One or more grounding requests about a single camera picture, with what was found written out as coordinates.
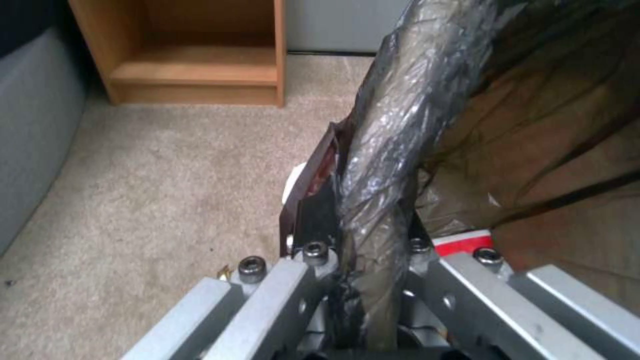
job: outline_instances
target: gray sofa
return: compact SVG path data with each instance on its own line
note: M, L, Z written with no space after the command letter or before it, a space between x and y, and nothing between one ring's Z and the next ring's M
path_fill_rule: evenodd
M0 254L46 195L80 121L88 75L77 47L56 26L0 58Z

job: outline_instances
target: wooden bookshelf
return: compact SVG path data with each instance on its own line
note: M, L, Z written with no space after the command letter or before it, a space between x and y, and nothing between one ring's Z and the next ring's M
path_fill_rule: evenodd
M70 0L109 98L284 105L284 0Z

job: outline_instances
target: hex bolt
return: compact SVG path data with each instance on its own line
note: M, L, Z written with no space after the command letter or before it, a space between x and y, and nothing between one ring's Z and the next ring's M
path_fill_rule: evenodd
M479 247L474 251L474 258L492 272L498 272L504 263L502 254L492 247Z
M409 247L412 254L425 254L429 251L429 243L425 239L413 238L409 240Z
M322 266L329 260L329 247L321 241L312 241L302 248L302 259L308 265Z
M267 274L267 264L260 256L248 256L238 264L240 280L245 284L257 284Z

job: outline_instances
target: plastic bag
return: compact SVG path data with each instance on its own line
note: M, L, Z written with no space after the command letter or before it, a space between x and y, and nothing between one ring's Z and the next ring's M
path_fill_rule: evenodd
M463 109L503 23L492 0L414 0L384 39L348 118L353 138L339 167L338 339L358 334L357 345L396 347L417 168Z

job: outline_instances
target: bolt hole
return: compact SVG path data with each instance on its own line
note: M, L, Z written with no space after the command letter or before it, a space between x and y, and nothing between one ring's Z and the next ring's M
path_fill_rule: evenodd
M310 252L319 252L319 251L320 251L320 245L319 245L319 244L309 244L309 245L307 246L307 249L308 249Z
M258 261L256 259L249 259L244 262L244 267L247 270L255 270L258 268Z
M302 315L305 313L305 310L307 310L307 302L305 301L305 299L300 299L300 304L298 305L298 313Z
M454 311L456 309L456 297L453 296L453 294L446 294L442 297L442 302L444 303L444 306L451 310Z

